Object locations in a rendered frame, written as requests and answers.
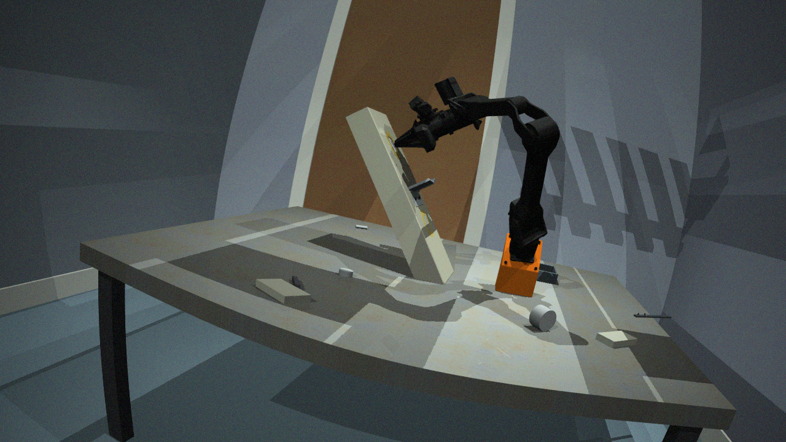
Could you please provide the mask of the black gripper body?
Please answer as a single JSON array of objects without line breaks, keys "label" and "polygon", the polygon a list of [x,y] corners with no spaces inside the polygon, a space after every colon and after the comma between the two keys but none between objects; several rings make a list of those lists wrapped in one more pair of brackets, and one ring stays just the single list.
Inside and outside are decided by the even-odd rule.
[{"label": "black gripper body", "polygon": [[434,120],[430,122],[429,120],[425,120],[426,125],[423,123],[424,119],[421,118],[420,114],[416,115],[416,118],[420,118],[420,121],[416,122],[416,134],[419,136],[426,153],[430,153],[430,151],[435,148],[436,141],[439,137],[445,136],[446,134],[454,134],[456,130],[448,110],[440,111],[438,117],[435,117]]}]

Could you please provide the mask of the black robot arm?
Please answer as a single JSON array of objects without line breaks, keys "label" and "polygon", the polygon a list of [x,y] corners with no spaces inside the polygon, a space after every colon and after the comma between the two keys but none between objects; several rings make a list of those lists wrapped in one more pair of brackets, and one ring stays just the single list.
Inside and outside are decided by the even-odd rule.
[{"label": "black robot arm", "polygon": [[[547,172],[548,155],[558,145],[558,124],[543,109],[529,103],[525,97],[488,99],[474,92],[461,91],[456,79],[449,77],[434,84],[444,104],[449,104],[448,113],[456,130],[474,124],[479,130],[484,117],[510,117],[513,119],[515,132],[521,137],[523,147],[527,150],[527,161],[523,173],[521,198],[509,204],[509,254],[513,262],[534,263],[534,254],[538,249],[539,238],[548,234],[543,219],[541,195],[545,173]],[[425,120],[432,121],[438,117],[438,108],[431,109],[428,102],[416,96],[409,102],[410,108]],[[523,124],[519,114],[526,113],[534,121]],[[426,124],[425,124],[426,125]]]}]

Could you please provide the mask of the beige service panel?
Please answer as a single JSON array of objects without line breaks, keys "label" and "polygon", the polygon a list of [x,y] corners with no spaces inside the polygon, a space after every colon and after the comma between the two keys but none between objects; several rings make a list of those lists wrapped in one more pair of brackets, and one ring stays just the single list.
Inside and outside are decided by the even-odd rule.
[{"label": "beige service panel", "polygon": [[416,184],[386,114],[364,108],[346,117],[387,217],[415,279],[445,284],[454,273],[420,190],[416,206],[409,187]]}]

